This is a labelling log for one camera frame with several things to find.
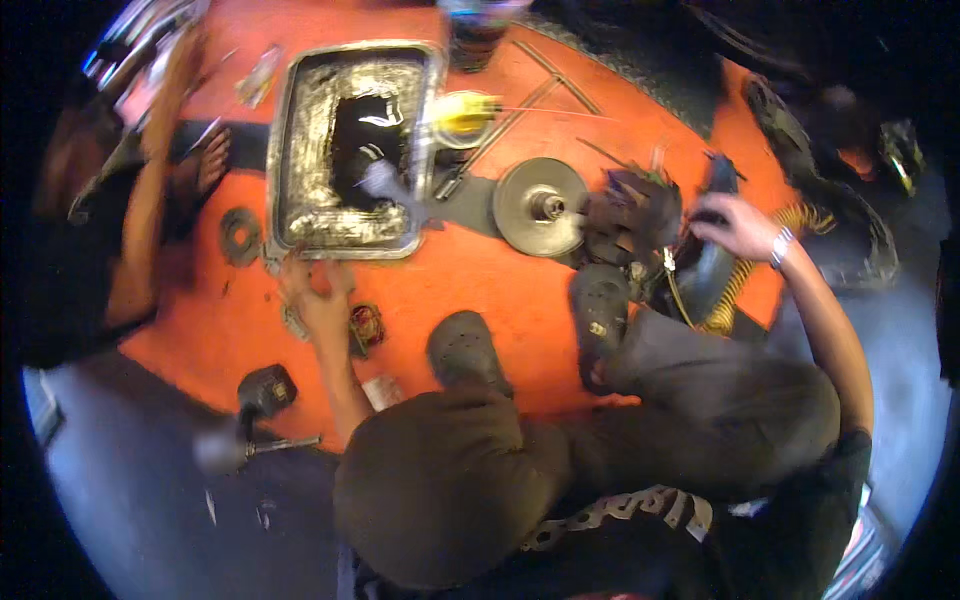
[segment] orange floor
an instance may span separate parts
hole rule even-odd
[[[442,41],[442,21],[435,9],[403,5],[386,0],[214,0],[207,62],[212,65],[230,49],[239,50],[191,99],[184,116],[269,123],[278,90],[251,110],[235,102],[232,86],[270,43],[283,46],[286,64],[303,50],[358,39]],[[566,75],[616,121],[529,113],[477,163],[475,174],[498,179],[525,158],[553,156],[577,168],[588,186],[597,188],[602,169],[612,165],[575,137],[590,139],[641,166],[647,165],[651,149],[666,141],[664,166],[679,183],[686,203],[692,202],[704,179],[708,147],[728,155],[746,175],[741,191],[749,201],[772,211],[796,200],[739,95],[746,72],[737,65],[725,65],[730,98],[717,110],[708,146],[599,63],[522,27],[514,27],[508,38],[530,42],[562,65]],[[482,89],[502,95],[506,106],[516,106],[545,77],[515,46],[504,43],[485,72],[450,73],[445,88]],[[134,94],[130,107],[137,102]],[[540,107],[583,110],[562,88]],[[259,261],[246,269],[226,265],[217,245],[224,212],[243,205],[262,219],[265,198],[261,174],[233,172],[225,178],[201,214],[192,245],[171,249],[164,257],[165,281],[156,322],[121,350],[192,397],[228,412],[237,409],[236,387],[247,372],[280,363],[296,381],[300,398],[270,426],[287,436],[323,433],[324,447],[340,450],[342,442],[333,432],[313,353],[284,328],[275,281]],[[585,408],[596,400],[581,389],[576,374],[575,336],[566,299],[572,271],[565,266],[520,254],[500,240],[454,225],[445,231],[427,231],[421,248],[408,259],[351,266],[357,280],[355,299],[375,302],[387,329],[385,343],[372,351],[371,359],[357,363],[361,379],[387,372],[407,396],[436,389],[424,355],[427,335],[445,315],[471,309],[483,314],[491,327],[521,411],[557,413]],[[757,269],[739,307],[761,324],[769,324],[780,288],[779,276],[768,268]]]

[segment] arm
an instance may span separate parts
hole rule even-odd
[[[280,293],[294,307],[306,327],[320,363],[333,419],[344,444],[353,430],[374,413],[350,364],[349,273],[342,265],[326,263],[329,292],[318,294],[310,282],[310,263],[290,252],[280,270]]]
[[[141,145],[147,164],[127,205],[120,258],[113,268],[107,303],[107,328],[140,319],[156,305],[156,255],[165,208],[167,156],[184,94],[203,57],[203,43],[200,28],[183,34],[144,128]]]
[[[722,227],[694,222],[690,230],[729,252],[758,262],[770,260],[780,227],[756,207],[727,194],[709,194],[701,206],[730,223]],[[790,244],[780,266],[804,323],[814,362],[830,378],[840,398],[841,431],[874,431],[874,391],[863,348],[840,302],[800,243]]]

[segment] air hose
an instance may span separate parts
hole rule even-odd
[[[817,235],[823,235],[831,231],[836,222],[831,214],[821,214],[814,206],[801,203],[781,208],[770,219],[781,227],[790,228],[793,234],[800,237],[804,229],[808,229]],[[687,316],[684,303],[677,290],[677,283],[673,275],[673,269],[666,269],[667,281],[670,284],[670,291],[673,294],[674,302],[680,309],[686,324],[694,328],[699,328],[706,333],[729,336],[733,332],[733,315],[736,307],[736,298],[743,290],[750,273],[753,271],[755,262],[745,258],[737,258],[733,263],[733,270],[727,285],[724,287],[720,300],[713,306],[713,310],[707,315],[707,318],[696,327]]]

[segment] wristwatch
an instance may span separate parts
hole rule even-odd
[[[774,251],[770,252],[770,266],[775,271],[780,270],[780,264],[786,257],[786,251],[790,249],[790,242],[794,240],[793,231],[790,228],[783,228],[777,237],[774,238]]]

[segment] black t-shirt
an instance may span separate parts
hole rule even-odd
[[[850,540],[871,448],[865,432],[845,435],[752,517],[664,486],[602,498],[545,521],[500,567],[444,592],[398,589],[343,548],[338,598],[820,598]]]

